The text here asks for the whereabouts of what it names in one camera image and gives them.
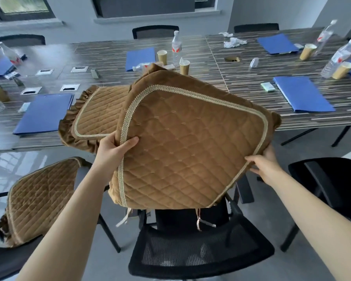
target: conference table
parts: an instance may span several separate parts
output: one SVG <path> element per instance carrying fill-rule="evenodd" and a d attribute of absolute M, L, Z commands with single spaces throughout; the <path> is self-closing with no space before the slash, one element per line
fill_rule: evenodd
<path fill-rule="evenodd" d="M 279 31 L 293 42 L 302 45 L 312 43 L 321 28 L 292 29 Z M 191 62 L 189 75 L 210 83 L 215 87 L 248 99 L 282 116 L 278 130 L 306 129 L 336 125 L 351 125 L 351 77 L 341 80 L 323 79 L 320 71 L 335 51 L 346 44 L 346 40 L 332 36 L 320 55 L 301 61 L 299 54 L 288 53 L 269 55 L 257 42 L 258 37 L 271 36 L 278 31 L 246 32 L 234 34 L 247 44 L 234 48 L 224 48 L 223 42 L 229 40 L 222 35 L 182 37 L 183 57 Z M 131 84 L 141 74 L 125 70 L 126 52 L 147 47 L 155 51 L 167 50 L 171 62 L 172 38 L 149 38 L 105 42 L 86 42 L 75 44 L 51 44 L 45 46 L 18 47 L 18 53 L 27 55 L 39 70 L 53 69 L 51 75 L 31 76 L 24 82 L 31 86 L 42 86 L 39 94 L 59 93 L 64 84 L 80 84 L 73 91 L 78 98 L 90 85 L 115 86 Z M 239 62 L 225 62 L 226 56 L 238 56 Z M 256 68 L 249 68 L 253 58 L 259 58 Z M 75 66 L 89 66 L 87 72 L 71 73 Z M 100 78 L 94 79 L 91 69 L 97 69 Z M 309 76 L 324 97 L 334 105 L 335 112 L 294 113 L 281 92 L 265 92 L 261 83 L 272 82 L 274 76 Z M 14 81 L 0 77 L 0 86 L 11 99 L 5 103 L 6 109 L 0 112 L 0 152 L 29 150 L 61 146 L 57 132 L 13 135 L 12 132 L 23 116 L 18 109 L 24 102 L 31 102 L 36 95 L 20 95 L 23 87 Z"/>

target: hand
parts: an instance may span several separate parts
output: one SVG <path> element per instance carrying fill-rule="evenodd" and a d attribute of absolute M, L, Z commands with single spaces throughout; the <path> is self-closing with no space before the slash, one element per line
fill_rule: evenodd
<path fill-rule="evenodd" d="M 90 170 L 99 180 L 103 181 L 104 185 L 108 185 L 112 179 L 113 173 L 121 163 L 123 155 L 139 141 L 138 137 L 133 137 L 117 147 L 114 144 L 115 133 L 115 131 L 110 133 L 100 141 L 96 158 Z"/>
<path fill-rule="evenodd" d="M 272 187 L 276 183 L 278 175 L 284 172 L 277 162 L 276 154 L 271 144 L 264 150 L 263 156 L 247 156 L 245 159 L 249 162 L 254 162 L 258 167 L 258 169 L 251 168 L 250 171 L 260 175 L 263 181 Z"/>

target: gray floor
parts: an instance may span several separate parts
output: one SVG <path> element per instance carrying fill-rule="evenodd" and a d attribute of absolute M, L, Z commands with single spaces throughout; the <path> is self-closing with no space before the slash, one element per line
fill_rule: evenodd
<path fill-rule="evenodd" d="M 276 132 L 273 145 L 278 161 L 286 169 L 289 163 L 306 158 L 341 157 L 351 151 L 351 130 L 339 146 L 330 147 L 341 131 L 342 127 L 321 128 L 286 146 L 279 144 L 300 131 Z M 67 147 L 0 154 L 0 192 L 7 191 L 21 176 L 71 156 L 93 160 L 92 155 Z M 257 182 L 256 176 L 252 173 L 248 174 L 248 179 L 255 202 L 241 205 L 241 208 L 244 215 L 272 242 L 276 253 L 259 264 L 226 274 L 223 278 L 239 281 L 333 281 L 334 278 L 301 233 L 286 253 L 280 251 L 279 245 L 290 230 L 293 221 L 273 189 L 264 183 Z M 4 208 L 5 198 L 1 198 L 0 216 Z M 109 196 L 104 194 L 101 213 L 123 251 L 117 254 L 102 228 L 97 226 L 83 277 L 84 281 L 145 280 L 145 278 L 131 276 L 127 270 L 139 230 L 136 219 L 129 220 L 119 228 L 115 227 L 115 224 L 124 216 L 124 212 L 124 208 L 113 204 Z"/>

